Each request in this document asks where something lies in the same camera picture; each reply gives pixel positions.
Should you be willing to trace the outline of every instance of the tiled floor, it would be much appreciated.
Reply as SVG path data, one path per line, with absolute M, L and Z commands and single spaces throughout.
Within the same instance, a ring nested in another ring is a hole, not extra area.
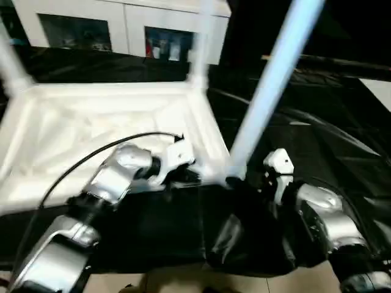
M 298 269 L 277 278 L 253 278 L 206 272 L 199 267 L 177 267 L 142 274 L 92 275 L 84 293 L 118 293 L 127 284 L 146 293 L 201 293 L 210 286 L 240 293 L 339 293 L 338 280 L 328 262 L 312 269 Z

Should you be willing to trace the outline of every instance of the black fabric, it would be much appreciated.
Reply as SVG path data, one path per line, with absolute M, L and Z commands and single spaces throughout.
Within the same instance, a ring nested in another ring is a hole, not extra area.
M 121 54 L 63 49 L 20 49 L 39 82 L 182 81 L 187 65 Z M 208 99 L 230 148 L 262 68 L 210 68 Z M 359 80 L 295 73 L 248 168 L 257 187 L 264 157 L 286 148 L 295 178 L 329 187 L 351 204 L 372 257 L 391 257 L 390 112 Z M 283 245 L 283 227 L 250 191 L 218 186 L 132 195 L 112 219 L 92 260 L 96 272 L 145 272 L 195 262 L 243 275 L 273 276 L 298 260 Z M 64 207 L 47 209 L 31 244 Z M 0 217 L 6 233 L 0 266 L 10 268 L 29 212 Z

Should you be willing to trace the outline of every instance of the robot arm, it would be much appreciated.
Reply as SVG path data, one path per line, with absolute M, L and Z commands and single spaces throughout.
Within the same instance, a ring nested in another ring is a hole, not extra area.
M 15 270 L 9 292 L 82 291 L 89 276 L 89 256 L 101 239 L 100 223 L 131 192 L 132 183 L 149 179 L 161 184 L 168 172 L 193 162 L 185 140 L 159 156 L 130 143 L 118 146 Z
M 276 183 L 275 215 L 291 230 L 290 244 L 305 266 L 328 259 L 342 292 L 391 292 L 385 265 L 375 260 L 364 236 L 349 216 L 341 196 L 323 187 L 293 182 L 293 164 L 284 149 L 264 160 Z

